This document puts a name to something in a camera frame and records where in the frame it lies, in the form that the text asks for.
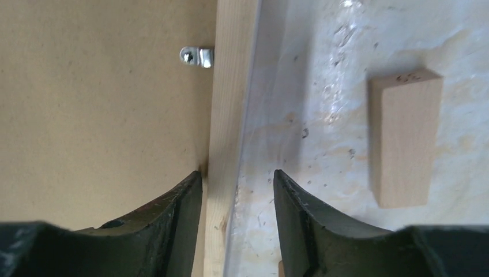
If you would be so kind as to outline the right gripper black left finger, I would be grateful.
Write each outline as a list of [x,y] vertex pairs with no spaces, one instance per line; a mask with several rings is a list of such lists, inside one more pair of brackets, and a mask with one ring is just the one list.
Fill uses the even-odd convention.
[[202,177],[177,186],[99,228],[1,223],[2,276],[190,276],[202,205]]

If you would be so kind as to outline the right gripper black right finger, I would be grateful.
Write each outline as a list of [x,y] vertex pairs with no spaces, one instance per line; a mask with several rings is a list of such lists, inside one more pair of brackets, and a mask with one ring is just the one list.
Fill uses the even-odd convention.
[[354,219],[273,178],[285,276],[487,276],[488,227],[414,225],[396,231]]

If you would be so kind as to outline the brown frame backing board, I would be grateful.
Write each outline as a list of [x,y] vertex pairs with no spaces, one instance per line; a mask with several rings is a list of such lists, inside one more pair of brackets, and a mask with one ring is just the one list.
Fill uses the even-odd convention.
[[1,221],[97,227],[208,158],[216,1],[1,2]]

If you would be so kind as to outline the wooden picture frame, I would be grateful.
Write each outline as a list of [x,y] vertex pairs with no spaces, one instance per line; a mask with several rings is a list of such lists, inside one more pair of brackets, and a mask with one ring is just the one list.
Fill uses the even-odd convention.
[[218,1],[203,257],[196,276],[224,276],[261,1]]

